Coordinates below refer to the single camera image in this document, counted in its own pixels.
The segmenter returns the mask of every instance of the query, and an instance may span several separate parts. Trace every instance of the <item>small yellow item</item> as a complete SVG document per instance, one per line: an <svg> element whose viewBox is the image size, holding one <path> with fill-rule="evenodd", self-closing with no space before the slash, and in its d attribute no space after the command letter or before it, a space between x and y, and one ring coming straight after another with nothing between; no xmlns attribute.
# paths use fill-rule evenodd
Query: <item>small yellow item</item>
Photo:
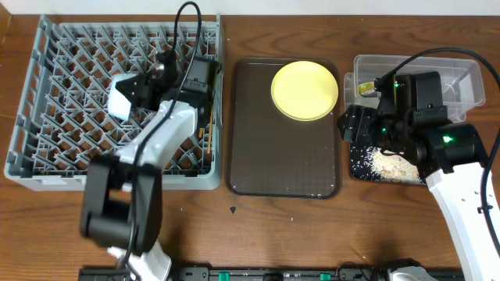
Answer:
<svg viewBox="0 0 500 281"><path fill-rule="evenodd" d="M286 116L313 121L334 108L338 85L325 67L315 62L299 61L287 64L276 73L271 95L274 104Z"/></svg>

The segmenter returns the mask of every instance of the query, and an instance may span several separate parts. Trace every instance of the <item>wood grain surface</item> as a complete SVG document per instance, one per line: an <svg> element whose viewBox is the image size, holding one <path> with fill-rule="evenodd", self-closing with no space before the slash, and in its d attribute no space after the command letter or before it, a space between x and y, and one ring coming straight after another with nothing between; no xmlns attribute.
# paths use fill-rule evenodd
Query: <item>wood grain surface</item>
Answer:
<svg viewBox="0 0 500 281"><path fill-rule="evenodd" d="M173 19L52 18L57 22ZM2 164L37 25L37 16L13 16L0 59ZM229 112L231 72L244 57L328 59L343 77L353 70L353 60L360 54L412 55L428 48L456 46L480 53L500 69L498 17L224 16L223 26L227 38L225 116ZM489 150L500 125L500 93L492 76L484 67L481 70L487 100L467 113L467 121L477 126ZM342 190L331 200L238 197L224 183L211 191L164 192L159 235L163 249L176 263L209 263L214 267L334 268L343 261L378 265L411 257L430 269L458 268L444 217L427 188L352 180L347 147L342 145ZM498 191L498 163L493 171ZM82 195L37 193L1 175L1 280L72 280L82 265L115 263L104 249L78 233ZM237 211L231 214L233 205Z"/></svg>

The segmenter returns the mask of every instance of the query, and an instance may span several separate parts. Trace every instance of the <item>black cable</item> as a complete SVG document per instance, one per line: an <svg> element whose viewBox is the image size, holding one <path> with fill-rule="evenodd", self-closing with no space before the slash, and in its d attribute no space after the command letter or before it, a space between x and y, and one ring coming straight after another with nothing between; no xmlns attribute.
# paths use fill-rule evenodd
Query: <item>black cable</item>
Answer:
<svg viewBox="0 0 500 281"><path fill-rule="evenodd" d="M398 70L400 70L408 62L411 62L412 60L414 60L420 56L433 54L433 53L437 53L437 52L458 52L458 53L462 53L462 54L466 54L466 55L470 55L470 56L474 57L475 59L480 61L484 66L486 66L486 68L490 71L491 75L493 75L493 77L495 78L495 81L498 85L498 89L500 90L500 76L498 76L498 73L495 70L495 68L482 56L480 56L477 53L472 52L470 50L464 49L464 48L434 48L434 49L420 52L416 55L412 55L411 57L406 59L404 62L402 62L399 66L396 66L396 68L394 68L389 73L382 76L382 78L380 78L380 82L383 84L386 79L393 77L396 74L396 72ZM488 157L486 167L484 167L484 170L483 170L483 176L481 177L481 184L480 184L480 197L481 197L481 208L483 209L484 219L486 220L486 225L487 225L487 228L490 232L491 240L493 241L493 244L495 246L497 254L500 257L500 242L498 241L498 237L497 237L497 234L495 232L495 228L493 227L493 222L491 221L490 211L488 208L488 195L486 193L488 176L490 174L491 167L493 166L493 160L495 160L498 146L500 146L500 129L497 132L495 144L493 145L493 148L491 149L490 156Z"/></svg>
<svg viewBox="0 0 500 281"><path fill-rule="evenodd" d="M177 44L177 25L179 23L179 17L180 13L186 7L187 5L193 5L196 9L196 13L198 14L198 27L196 29L196 40L195 40L195 46L193 47L193 53L191 56L191 59L189 60L189 65L187 66L186 73L184 74L184 78L182 79L182 82L180 83L180 86L174 95L172 99L172 104L169 107L168 112L163 116L163 118L158 122L152 130L145 136L144 140L137 146L137 151L135 153L134 157L134 162L132 163L132 190L131 190L131 214L130 214L130 223L131 223L131 229L130 229L130 239L129 239L129 244L127 247L127 251L125 252L125 255L123 256L123 259L121 262L118 264L118 268L124 268L128 264L128 260L130 258L130 255L132 254L132 251L134 250L134 245L135 245L135 237L137 235L138 228L136 226L136 207L135 207L135 201L136 201L136 189L138 185L138 175L137 175L137 166L139 163L139 158L142 155L142 152L148 143L149 139L152 137L152 135L160 128L165 121L170 118L172 115L173 108L177 102L177 99L179 98L180 92L182 91L182 88L184 86L184 83L186 82L186 78L188 77L189 71L191 70L191 66L193 64L193 60L195 58L196 50L198 49L200 37L202 35L202 13L200 12L200 8L196 3L194 2L185 2L180 8L179 11L177 12L177 15L175 17L175 23L173 24L173 47L171 52L175 53L175 46Z"/></svg>
<svg viewBox="0 0 500 281"><path fill-rule="evenodd" d="M357 269L361 272L362 277L363 277L366 281L370 281L370 278L368 278L368 276L366 276L365 272L361 269L361 267L360 267L358 264L356 264L355 262L352 262L352 261L346 261L346 262L343 262L341 265L339 265L339 266L337 267L337 270L335 270L335 275L336 275L336 277L337 277L338 279L340 279L340 278L341 278L341 277L340 277L340 271L341 271L341 269L343 269L343 268L344 268L344 265L347 265L347 264L349 264L349 265L354 265L354 267L355 267L355 268L357 268Z"/></svg>

